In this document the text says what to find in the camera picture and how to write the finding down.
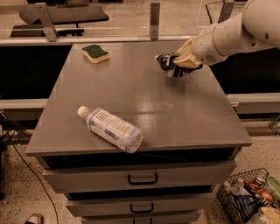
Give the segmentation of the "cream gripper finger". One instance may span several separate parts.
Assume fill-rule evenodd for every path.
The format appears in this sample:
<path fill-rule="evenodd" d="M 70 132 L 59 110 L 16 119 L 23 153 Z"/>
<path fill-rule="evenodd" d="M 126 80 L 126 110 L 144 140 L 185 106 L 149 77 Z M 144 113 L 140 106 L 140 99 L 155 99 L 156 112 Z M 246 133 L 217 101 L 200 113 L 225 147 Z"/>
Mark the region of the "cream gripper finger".
<path fill-rule="evenodd" d="M 185 68 L 198 68 L 202 62 L 198 60 L 193 54 L 189 54 L 187 56 L 180 55 L 173 60 L 173 63 L 178 67 Z"/>
<path fill-rule="evenodd" d="M 195 40 L 195 37 L 189 38 L 177 51 L 176 54 L 178 56 L 181 55 L 188 55 L 192 52 L 192 46 L 193 46 L 193 41 Z"/>

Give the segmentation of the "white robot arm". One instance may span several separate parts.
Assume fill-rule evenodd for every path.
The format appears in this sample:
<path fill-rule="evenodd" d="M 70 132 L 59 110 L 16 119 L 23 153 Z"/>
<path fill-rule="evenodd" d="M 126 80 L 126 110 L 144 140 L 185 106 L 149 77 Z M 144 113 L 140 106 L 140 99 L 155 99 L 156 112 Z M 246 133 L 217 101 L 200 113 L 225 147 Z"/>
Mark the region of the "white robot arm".
<path fill-rule="evenodd" d="M 185 42 L 173 63 L 197 68 L 214 65 L 237 53 L 280 48 L 280 0 L 248 0 L 243 11 L 202 29 Z"/>

